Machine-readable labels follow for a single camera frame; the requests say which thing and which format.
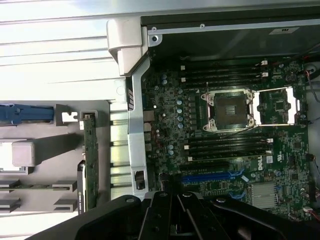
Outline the silver chipset heatsink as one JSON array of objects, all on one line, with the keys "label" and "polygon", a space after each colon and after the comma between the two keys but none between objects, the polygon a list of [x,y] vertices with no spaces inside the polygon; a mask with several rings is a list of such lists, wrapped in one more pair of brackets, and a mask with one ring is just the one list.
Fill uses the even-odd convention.
[{"label": "silver chipset heatsink", "polygon": [[252,205],[259,209],[277,206],[276,185],[273,182],[254,183],[251,186]]}]

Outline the CPU socket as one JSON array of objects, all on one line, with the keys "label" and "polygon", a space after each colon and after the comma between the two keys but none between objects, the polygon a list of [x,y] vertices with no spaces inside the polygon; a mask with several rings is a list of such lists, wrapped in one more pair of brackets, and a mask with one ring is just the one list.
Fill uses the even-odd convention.
[{"label": "CPU socket", "polygon": [[200,96],[202,129],[210,133],[232,133],[254,128],[255,94],[248,88],[206,91]]}]

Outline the green Dell motherboard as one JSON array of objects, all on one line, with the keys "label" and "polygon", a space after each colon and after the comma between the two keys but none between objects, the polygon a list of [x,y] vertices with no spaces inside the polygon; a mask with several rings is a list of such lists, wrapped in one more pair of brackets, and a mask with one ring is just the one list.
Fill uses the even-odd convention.
[{"label": "green Dell motherboard", "polygon": [[[295,72],[297,81],[286,82]],[[252,205],[252,184],[273,182],[277,205],[263,209],[292,221],[315,216],[317,187],[310,168],[306,83],[301,60],[242,58],[159,63],[141,82],[150,190],[226,195]],[[203,130],[200,96],[207,91],[293,87],[300,101],[295,125],[241,131]],[[229,173],[231,179],[182,183],[182,177]]]}]

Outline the CPU chip with metal lid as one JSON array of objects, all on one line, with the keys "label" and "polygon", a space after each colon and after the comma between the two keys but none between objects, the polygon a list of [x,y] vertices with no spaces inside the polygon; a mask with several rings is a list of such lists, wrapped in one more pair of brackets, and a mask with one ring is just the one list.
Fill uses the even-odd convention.
[{"label": "CPU chip with metal lid", "polygon": [[0,142],[0,169],[4,171],[12,170],[12,143]]}]

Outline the green loose RAM stick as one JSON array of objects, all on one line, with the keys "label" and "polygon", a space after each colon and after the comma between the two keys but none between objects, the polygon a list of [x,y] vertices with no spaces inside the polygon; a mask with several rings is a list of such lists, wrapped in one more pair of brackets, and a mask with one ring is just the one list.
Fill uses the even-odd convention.
[{"label": "green loose RAM stick", "polygon": [[68,185],[16,185],[16,186],[0,186],[0,191],[14,190],[54,190],[54,191],[69,191],[72,186]]}]

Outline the blue disk carrier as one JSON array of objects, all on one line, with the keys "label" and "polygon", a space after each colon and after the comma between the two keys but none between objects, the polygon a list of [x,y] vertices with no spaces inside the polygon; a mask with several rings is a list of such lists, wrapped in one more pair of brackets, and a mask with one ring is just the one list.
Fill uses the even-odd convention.
[{"label": "blue disk carrier", "polygon": [[0,124],[19,125],[23,122],[50,122],[54,119],[54,115],[55,110],[51,106],[0,104]]}]

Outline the blue expansion slot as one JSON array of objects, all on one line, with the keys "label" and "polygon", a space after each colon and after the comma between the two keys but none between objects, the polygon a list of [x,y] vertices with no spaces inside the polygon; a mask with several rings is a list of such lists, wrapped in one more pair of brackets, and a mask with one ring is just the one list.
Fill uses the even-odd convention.
[{"label": "blue expansion slot", "polygon": [[229,180],[232,176],[228,172],[208,173],[199,175],[186,175],[183,176],[181,182],[183,184],[206,182],[214,180]]}]

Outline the open black PC case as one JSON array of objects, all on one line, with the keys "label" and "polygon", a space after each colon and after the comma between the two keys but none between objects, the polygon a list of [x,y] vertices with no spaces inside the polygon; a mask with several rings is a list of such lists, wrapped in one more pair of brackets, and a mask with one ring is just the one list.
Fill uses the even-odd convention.
[{"label": "open black PC case", "polygon": [[[218,19],[190,23],[161,23],[147,18],[116,19],[108,22],[107,34],[110,52],[118,53],[120,73],[128,80],[128,156],[132,192],[140,198],[148,191],[156,191],[149,188],[142,101],[142,80],[154,65],[260,57],[287,62],[300,60],[308,73],[305,87],[308,137],[311,125],[320,123],[320,117],[309,110],[307,97],[312,93],[320,106],[318,15],[313,18]],[[317,191],[316,200],[311,205],[315,216],[311,219],[320,220],[320,207],[317,206],[320,172],[314,158],[310,175]]]}]

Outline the grey plastic parts rack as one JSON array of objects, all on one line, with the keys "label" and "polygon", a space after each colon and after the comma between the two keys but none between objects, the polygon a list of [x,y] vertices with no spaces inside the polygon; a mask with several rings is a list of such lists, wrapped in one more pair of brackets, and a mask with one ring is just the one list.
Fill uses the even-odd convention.
[{"label": "grey plastic parts rack", "polygon": [[110,200],[110,105],[106,100],[0,101],[53,107],[52,121],[0,124],[0,143],[12,143],[12,169],[0,168],[0,187],[72,186],[72,190],[0,190],[0,213],[78,211],[77,166],[83,159],[84,113],[94,113],[98,143],[97,206]]}]

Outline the open metal socket cover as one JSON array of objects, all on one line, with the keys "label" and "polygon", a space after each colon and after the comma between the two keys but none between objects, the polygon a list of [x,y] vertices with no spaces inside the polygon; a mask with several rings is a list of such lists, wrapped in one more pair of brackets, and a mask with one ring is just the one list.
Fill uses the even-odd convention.
[{"label": "open metal socket cover", "polygon": [[300,100],[291,86],[252,91],[249,101],[253,125],[259,127],[293,126],[300,113]]}]

